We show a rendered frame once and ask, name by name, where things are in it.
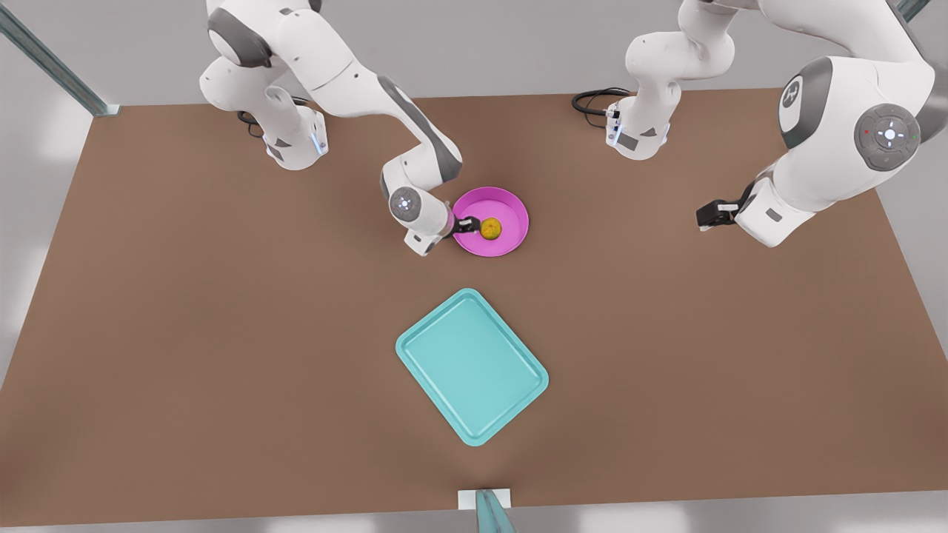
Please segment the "teal rectangular tray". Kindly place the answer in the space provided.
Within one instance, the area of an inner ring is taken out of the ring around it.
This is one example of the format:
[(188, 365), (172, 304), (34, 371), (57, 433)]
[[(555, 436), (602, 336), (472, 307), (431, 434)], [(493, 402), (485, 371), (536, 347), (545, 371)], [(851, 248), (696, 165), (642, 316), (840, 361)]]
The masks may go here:
[(468, 446), (497, 435), (550, 382), (541, 362), (474, 288), (426, 314), (400, 334), (394, 349)]

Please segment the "pink round plate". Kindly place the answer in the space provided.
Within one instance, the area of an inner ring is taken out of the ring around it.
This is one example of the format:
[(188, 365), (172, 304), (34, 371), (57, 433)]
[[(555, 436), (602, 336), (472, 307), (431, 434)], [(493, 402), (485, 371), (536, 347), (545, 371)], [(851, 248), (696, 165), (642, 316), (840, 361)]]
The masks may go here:
[(493, 217), (500, 222), (501, 233), (494, 240), (478, 233), (458, 233), (453, 239), (468, 252), (485, 257), (500, 257), (517, 249), (528, 233), (530, 219), (524, 202), (514, 193), (498, 187), (480, 187), (464, 193), (453, 207), (458, 218), (478, 220)]

